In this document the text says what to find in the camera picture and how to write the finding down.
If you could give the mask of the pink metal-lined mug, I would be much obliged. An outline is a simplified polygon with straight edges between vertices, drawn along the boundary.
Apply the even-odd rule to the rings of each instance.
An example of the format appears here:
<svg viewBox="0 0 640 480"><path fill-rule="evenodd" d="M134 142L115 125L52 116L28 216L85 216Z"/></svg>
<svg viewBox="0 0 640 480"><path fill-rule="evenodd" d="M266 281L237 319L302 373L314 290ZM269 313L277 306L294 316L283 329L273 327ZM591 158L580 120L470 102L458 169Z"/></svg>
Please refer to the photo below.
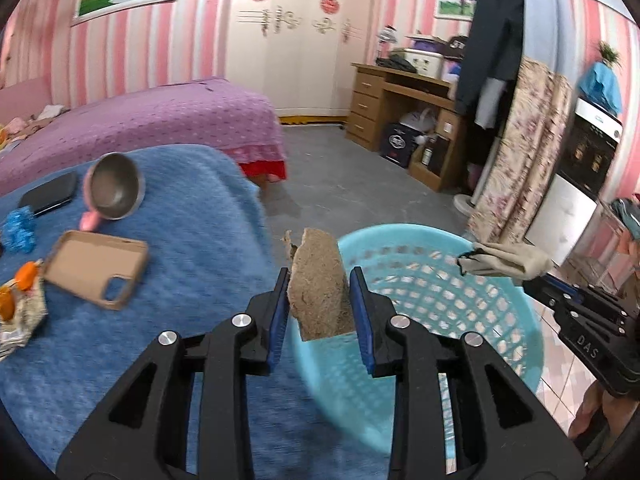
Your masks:
<svg viewBox="0 0 640 480"><path fill-rule="evenodd" d="M93 232L103 220L117 221L131 216L144 199L145 180L129 156L108 153L89 168L82 192L86 211L80 218L79 229Z"/></svg>

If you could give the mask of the crumpled blue plastic bag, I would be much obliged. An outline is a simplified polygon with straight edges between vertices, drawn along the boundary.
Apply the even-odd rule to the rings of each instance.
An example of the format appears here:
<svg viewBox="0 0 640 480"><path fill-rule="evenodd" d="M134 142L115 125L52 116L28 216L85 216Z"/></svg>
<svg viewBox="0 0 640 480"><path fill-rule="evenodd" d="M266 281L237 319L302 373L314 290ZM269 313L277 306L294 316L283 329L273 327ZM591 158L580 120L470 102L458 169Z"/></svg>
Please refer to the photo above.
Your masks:
<svg viewBox="0 0 640 480"><path fill-rule="evenodd" d="M8 213L1 227L1 244L6 252L30 254L36 246L36 218L29 206Z"/></svg>

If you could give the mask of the cream wardrobe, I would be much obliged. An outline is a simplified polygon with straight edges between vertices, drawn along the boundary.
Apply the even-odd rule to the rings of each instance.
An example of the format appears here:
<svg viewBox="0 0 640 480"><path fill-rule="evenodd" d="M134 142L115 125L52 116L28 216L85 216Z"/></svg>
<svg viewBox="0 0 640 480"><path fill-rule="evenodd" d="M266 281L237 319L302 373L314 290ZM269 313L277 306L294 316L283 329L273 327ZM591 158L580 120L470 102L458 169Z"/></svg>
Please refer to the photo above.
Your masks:
<svg viewBox="0 0 640 480"><path fill-rule="evenodd" d="M224 73L284 118L343 117L371 0L230 0Z"/></svg>

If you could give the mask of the white storage box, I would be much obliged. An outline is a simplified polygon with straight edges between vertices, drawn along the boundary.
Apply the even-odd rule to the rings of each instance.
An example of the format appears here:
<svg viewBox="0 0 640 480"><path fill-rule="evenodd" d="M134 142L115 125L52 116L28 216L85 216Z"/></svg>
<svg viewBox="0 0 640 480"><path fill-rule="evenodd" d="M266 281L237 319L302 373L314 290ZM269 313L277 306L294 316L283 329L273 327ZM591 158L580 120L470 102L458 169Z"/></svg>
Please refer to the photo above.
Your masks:
<svg viewBox="0 0 640 480"><path fill-rule="evenodd" d="M418 49L404 49L402 55L420 76L433 79L439 79L442 76L444 57L441 54Z"/></svg>

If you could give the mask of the torn brown cardboard piece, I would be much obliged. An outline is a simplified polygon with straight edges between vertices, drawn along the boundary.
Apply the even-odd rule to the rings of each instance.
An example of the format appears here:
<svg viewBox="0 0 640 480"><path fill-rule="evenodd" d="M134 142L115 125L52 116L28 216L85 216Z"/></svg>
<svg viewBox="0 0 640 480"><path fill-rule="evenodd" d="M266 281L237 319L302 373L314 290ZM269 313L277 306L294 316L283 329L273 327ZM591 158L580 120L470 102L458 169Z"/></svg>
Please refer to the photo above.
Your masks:
<svg viewBox="0 0 640 480"><path fill-rule="evenodd" d="M291 261L288 301L302 341L352 333L348 281L336 238L307 228L298 244L290 230L282 242Z"/></svg>

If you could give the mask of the orange bottle cap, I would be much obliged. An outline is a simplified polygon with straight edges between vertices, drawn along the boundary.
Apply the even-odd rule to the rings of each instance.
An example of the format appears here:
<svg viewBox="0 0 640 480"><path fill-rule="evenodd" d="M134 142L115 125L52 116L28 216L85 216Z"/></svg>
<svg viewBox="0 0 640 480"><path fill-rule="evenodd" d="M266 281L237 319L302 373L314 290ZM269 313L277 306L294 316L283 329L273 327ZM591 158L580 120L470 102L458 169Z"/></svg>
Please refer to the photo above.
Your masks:
<svg viewBox="0 0 640 480"><path fill-rule="evenodd" d="M15 301L12 294L12 289L8 286L0 287L0 320L2 322L9 322L14 317L15 313Z"/></svg>

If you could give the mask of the beige cloth rag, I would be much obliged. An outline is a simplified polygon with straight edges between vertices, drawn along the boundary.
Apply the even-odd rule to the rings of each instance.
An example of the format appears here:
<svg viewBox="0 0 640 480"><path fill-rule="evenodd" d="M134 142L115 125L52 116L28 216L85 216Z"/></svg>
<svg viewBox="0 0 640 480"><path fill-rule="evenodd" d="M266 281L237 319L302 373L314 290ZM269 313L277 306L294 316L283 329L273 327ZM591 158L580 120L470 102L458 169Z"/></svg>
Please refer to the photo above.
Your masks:
<svg viewBox="0 0 640 480"><path fill-rule="evenodd" d="M517 281L539 278L554 268L553 261L529 244L473 243L472 249L457 258L462 275L498 276Z"/></svg>

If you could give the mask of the dark box under desk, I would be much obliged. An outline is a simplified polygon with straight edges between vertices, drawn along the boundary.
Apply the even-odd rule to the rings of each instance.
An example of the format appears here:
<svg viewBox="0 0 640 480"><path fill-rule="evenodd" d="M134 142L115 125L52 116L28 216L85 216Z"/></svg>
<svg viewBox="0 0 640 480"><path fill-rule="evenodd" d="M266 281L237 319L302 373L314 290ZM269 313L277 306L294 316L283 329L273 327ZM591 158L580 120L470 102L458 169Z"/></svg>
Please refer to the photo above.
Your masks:
<svg viewBox="0 0 640 480"><path fill-rule="evenodd" d="M380 155L397 166L407 169L422 136L423 133L416 129L400 122L391 122L383 129Z"/></svg>

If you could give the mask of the floral curtain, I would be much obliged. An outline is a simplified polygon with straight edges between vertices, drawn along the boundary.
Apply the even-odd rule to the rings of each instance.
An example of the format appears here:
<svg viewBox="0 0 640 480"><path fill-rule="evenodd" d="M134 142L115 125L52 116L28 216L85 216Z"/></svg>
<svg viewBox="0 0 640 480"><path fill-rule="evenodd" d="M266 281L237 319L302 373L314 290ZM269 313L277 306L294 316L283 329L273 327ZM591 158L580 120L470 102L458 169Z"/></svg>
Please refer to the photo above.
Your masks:
<svg viewBox="0 0 640 480"><path fill-rule="evenodd" d="M506 128L469 229L482 243L519 243L558 160L573 88L541 62L522 59Z"/></svg>

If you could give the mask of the pink headboard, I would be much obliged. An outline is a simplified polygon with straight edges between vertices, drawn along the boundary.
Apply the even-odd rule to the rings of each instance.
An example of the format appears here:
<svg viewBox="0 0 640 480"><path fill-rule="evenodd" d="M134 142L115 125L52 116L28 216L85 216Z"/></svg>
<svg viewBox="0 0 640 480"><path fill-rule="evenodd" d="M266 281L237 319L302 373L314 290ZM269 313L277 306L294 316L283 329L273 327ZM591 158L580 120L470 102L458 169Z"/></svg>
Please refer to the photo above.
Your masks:
<svg viewBox="0 0 640 480"><path fill-rule="evenodd" d="M46 78L35 78L0 90L0 124L6 125L14 118L26 120L38 116L46 105L52 103Z"/></svg>

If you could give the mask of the dark hanging coat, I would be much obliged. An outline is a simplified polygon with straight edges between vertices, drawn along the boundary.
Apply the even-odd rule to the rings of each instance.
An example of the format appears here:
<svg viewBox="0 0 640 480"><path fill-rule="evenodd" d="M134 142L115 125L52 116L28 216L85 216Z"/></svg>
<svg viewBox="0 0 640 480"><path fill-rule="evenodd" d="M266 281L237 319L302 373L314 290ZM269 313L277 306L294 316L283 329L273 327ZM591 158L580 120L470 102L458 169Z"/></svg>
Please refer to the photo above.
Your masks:
<svg viewBox="0 0 640 480"><path fill-rule="evenodd" d="M518 79L523 35L524 0L477 0L454 99L457 114L480 97L487 79Z"/></svg>

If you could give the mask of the blue fuzzy blanket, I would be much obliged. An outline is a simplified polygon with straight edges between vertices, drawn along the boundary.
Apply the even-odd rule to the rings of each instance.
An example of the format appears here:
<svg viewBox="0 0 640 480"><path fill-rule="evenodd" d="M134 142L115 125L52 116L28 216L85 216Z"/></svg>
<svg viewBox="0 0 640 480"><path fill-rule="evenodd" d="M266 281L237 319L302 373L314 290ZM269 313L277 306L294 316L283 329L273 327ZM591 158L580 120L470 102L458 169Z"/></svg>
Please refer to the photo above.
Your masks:
<svg viewBox="0 0 640 480"><path fill-rule="evenodd" d="M104 232L142 240L150 260L126 306L105 310L55 286L47 317L1 364L1 399L40 460L58 456L107 390L164 330L208 332L273 288L278 271L257 188L204 145L131 153L145 196ZM385 455L329 422L290 344L267 377L247 382L250 443L261 479L383 479Z"/></svg>

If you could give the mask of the wooden desk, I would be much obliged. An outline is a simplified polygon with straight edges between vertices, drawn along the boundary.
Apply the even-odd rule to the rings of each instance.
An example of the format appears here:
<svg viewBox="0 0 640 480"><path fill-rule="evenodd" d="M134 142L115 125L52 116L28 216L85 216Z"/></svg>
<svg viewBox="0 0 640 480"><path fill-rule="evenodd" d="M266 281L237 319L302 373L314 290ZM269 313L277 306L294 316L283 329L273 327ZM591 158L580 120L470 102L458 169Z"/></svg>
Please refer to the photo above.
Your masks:
<svg viewBox="0 0 640 480"><path fill-rule="evenodd" d="M436 119L433 132L445 140L444 159L437 174L422 164L416 151L409 162L409 174L435 192L457 185L462 169L464 119L454 112L447 98L450 84L402 70L377 65L355 64L352 105L346 119L348 140L373 152L382 146L383 130L410 112L431 110Z"/></svg>

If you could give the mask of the printed snack wrapper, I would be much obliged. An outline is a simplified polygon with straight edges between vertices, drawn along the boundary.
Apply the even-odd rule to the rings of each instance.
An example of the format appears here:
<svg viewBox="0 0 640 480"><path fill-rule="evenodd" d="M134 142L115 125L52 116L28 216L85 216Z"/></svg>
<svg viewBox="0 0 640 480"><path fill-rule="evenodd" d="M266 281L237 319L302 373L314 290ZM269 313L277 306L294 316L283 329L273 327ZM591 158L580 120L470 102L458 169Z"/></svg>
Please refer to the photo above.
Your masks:
<svg viewBox="0 0 640 480"><path fill-rule="evenodd" d="M12 289L15 301L14 317L9 322L1 321L1 359L4 360L18 348L24 348L35 330L48 315L43 281L40 276L27 292L21 292L8 281L2 286Z"/></svg>

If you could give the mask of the purple dotted bed cover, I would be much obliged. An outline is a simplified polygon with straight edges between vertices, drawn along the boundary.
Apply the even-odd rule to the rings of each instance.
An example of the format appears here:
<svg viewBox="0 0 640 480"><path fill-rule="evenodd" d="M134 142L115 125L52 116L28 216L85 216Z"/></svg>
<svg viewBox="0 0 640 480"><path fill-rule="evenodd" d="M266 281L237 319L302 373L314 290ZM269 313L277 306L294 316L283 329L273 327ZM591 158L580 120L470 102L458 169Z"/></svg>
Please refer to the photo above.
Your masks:
<svg viewBox="0 0 640 480"><path fill-rule="evenodd" d="M171 144L216 148L250 179L288 177L268 98L215 77L115 96L54 118L1 157L1 193L106 153Z"/></svg>

